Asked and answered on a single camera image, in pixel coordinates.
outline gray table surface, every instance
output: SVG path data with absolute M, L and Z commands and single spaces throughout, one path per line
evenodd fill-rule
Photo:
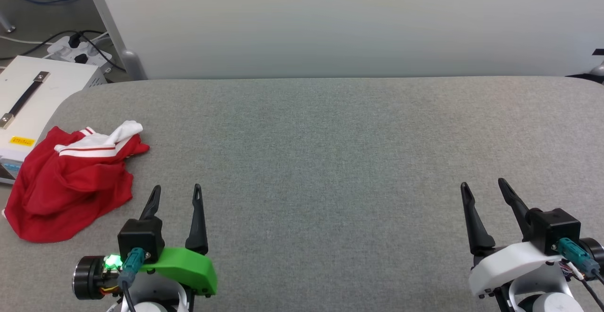
M 119 229 L 157 184 L 167 246 L 184 245 L 200 183 L 218 295 L 198 311 L 496 311 L 468 288 L 460 183 L 498 245 L 520 241 L 498 177 L 604 242 L 603 103 L 601 85 L 557 77 L 154 80 L 82 91 L 49 127 L 108 134 L 141 122 L 151 150 L 127 162 L 134 198 L 51 245 L 21 241 L 0 221 L 0 301 L 106 310 L 109 299 L 73 297 L 74 265 L 117 251 Z

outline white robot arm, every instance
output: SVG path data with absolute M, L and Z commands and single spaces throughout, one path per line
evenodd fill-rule
M 604 283 L 600 265 L 604 248 L 595 240 L 579 238 L 581 223 L 562 209 L 528 209 L 505 179 L 499 179 L 505 202 L 512 207 L 522 231 L 522 243 L 495 247 L 475 209 L 468 184 L 461 184 L 470 252 L 470 290 L 480 299 L 496 297 L 502 312 L 583 312 L 568 287 L 580 280 L 604 311 L 604 305 L 587 284 Z M 531 294 L 518 301 L 519 295 Z

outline white wall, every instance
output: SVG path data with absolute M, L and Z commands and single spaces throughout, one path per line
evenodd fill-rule
M 148 78 L 563 76 L 603 60 L 603 0 L 105 1 Z

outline power strip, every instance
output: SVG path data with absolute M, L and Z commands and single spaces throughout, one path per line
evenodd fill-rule
M 50 58 L 71 63 L 76 63 L 77 56 L 83 54 L 85 55 L 85 58 L 82 56 L 78 59 L 85 59 L 86 63 L 80 62 L 81 64 L 95 65 L 105 74 L 111 71 L 111 64 L 109 64 L 103 56 L 99 54 L 99 51 L 90 45 L 90 43 L 80 42 L 80 45 L 78 45 L 77 48 L 71 48 L 69 46 L 69 36 L 61 37 L 61 39 L 49 46 L 47 51 L 51 54 Z M 111 54 L 108 54 L 103 50 L 101 50 L 101 52 L 107 56 L 108 59 L 112 58 Z

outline blue cable connector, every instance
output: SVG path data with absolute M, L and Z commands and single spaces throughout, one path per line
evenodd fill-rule
M 124 290 L 132 286 L 138 270 L 143 266 L 143 262 L 145 262 L 145 250 L 140 247 L 132 248 L 128 253 L 128 258 L 121 265 L 122 270 L 117 278 L 119 288 Z
M 600 270 L 600 264 L 593 260 L 583 248 L 567 237 L 563 237 L 558 241 L 557 251 L 561 256 L 572 262 L 588 278 L 594 276 L 593 270 Z

